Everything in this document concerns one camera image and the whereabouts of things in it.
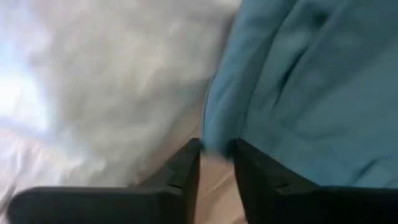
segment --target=wrinkled cloth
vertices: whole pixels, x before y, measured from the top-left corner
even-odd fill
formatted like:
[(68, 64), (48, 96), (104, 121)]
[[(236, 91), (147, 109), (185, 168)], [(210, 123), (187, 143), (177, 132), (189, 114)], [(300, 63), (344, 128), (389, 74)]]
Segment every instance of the wrinkled cloth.
[(238, 5), (0, 0), (0, 195), (140, 182), (203, 100)]
[(320, 185), (398, 187), (394, 0), (245, 0), (203, 141), (243, 138)]

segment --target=blue fabric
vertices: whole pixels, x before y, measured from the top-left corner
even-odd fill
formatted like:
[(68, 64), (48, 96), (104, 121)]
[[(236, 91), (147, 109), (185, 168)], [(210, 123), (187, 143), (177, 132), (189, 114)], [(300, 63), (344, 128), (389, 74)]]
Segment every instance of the blue fabric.
[(244, 0), (203, 119), (320, 185), (398, 187), (398, 1)]

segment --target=white bedsheet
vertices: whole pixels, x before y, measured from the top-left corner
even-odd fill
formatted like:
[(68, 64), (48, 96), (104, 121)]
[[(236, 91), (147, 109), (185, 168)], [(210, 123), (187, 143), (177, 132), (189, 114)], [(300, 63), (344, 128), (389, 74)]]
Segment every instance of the white bedsheet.
[(37, 185), (141, 181), (167, 135), (198, 124), (175, 127), (203, 98), (238, 4), (0, 0), (0, 212)]

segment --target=white fabric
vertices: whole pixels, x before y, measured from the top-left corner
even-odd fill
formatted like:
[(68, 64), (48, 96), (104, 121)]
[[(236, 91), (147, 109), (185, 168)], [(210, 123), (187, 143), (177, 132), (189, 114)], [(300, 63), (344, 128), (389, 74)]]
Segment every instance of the white fabric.
[(0, 0), (0, 197), (139, 182), (203, 98), (238, 4)]

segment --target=beige floor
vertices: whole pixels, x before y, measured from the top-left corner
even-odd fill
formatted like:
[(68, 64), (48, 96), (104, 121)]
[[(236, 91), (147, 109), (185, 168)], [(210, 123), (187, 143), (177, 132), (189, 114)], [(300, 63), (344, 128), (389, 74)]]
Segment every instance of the beige floor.
[(233, 166), (203, 155), (200, 171), (195, 224), (246, 223)]

